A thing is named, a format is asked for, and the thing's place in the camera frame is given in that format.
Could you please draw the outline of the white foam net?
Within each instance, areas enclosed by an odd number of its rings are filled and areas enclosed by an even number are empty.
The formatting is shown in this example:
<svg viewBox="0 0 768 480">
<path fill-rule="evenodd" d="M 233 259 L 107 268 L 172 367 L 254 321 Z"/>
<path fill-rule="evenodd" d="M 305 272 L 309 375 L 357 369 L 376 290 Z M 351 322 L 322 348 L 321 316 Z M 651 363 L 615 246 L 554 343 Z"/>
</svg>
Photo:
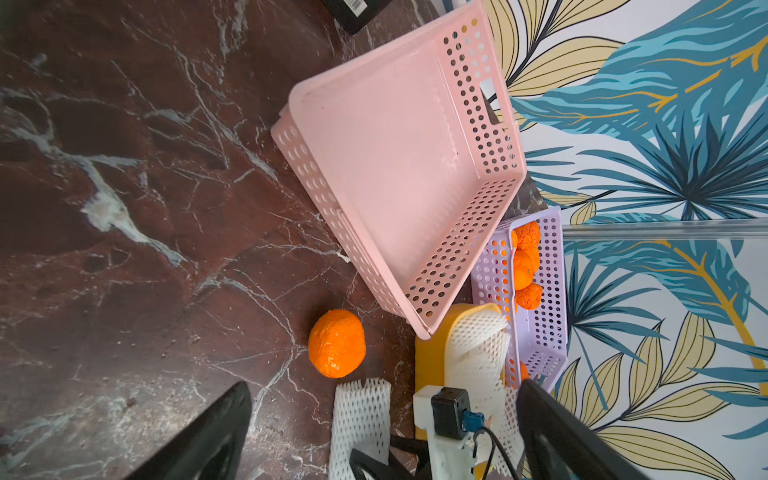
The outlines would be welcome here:
<svg viewBox="0 0 768 480">
<path fill-rule="evenodd" d="M 350 454 L 357 449 L 386 464 L 390 448 L 391 384 L 381 378 L 336 387 L 332 418 L 329 479 L 353 479 Z"/>
<path fill-rule="evenodd" d="M 485 426 L 517 467 L 524 444 L 515 406 L 514 362 L 508 356 L 512 332 L 507 317 L 490 304 L 458 304 L 446 319 L 451 325 L 445 345 L 445 385 L 468 392 L 472 409 L 484 415 Z"/>
</svg>

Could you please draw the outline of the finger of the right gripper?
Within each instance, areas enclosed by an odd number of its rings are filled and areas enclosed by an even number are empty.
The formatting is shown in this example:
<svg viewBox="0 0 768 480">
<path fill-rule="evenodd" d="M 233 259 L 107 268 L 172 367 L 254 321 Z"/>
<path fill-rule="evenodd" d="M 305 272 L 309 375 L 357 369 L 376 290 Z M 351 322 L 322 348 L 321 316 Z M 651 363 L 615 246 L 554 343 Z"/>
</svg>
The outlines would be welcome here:
<svg viewBox="0 0 768 480">
<path fill-rule="evenodd" d="M 382 463 L 358 449 L 353 449 L 350 452 L 349 466 L 354 478 L 416 480 L 432 478 L 427 446 L 394 446 L 394 449 L 417 457 L 418 464 L 414 473 L 411 473 L 392 452 L 389 452 L 387 463 Z"/>
</svg>

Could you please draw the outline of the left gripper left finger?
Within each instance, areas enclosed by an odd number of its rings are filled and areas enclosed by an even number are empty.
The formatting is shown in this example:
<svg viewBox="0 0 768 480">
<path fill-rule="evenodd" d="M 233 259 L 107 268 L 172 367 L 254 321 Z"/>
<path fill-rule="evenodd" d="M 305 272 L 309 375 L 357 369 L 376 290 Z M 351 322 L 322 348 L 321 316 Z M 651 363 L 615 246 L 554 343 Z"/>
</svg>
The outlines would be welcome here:
<svg viewBox="0 0 768 480">
<path fill-rule="evenodd" d="M 251 413 L 250 390 L 239 381 L 128 477 L 235 478 Z"/>
</svg>

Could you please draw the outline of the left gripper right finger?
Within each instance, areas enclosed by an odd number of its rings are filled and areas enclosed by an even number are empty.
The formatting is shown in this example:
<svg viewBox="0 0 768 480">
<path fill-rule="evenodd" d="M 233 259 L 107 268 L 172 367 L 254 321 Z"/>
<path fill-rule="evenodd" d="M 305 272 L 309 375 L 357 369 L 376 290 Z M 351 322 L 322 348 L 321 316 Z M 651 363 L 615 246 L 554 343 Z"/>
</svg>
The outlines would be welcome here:
<svg viewBox="0 0 768 480">
<path fill-rule="evenodd" d="M 533 479 L 645 479 L 536 382 L 516 400 L 519 429 Z"/>
</svg>

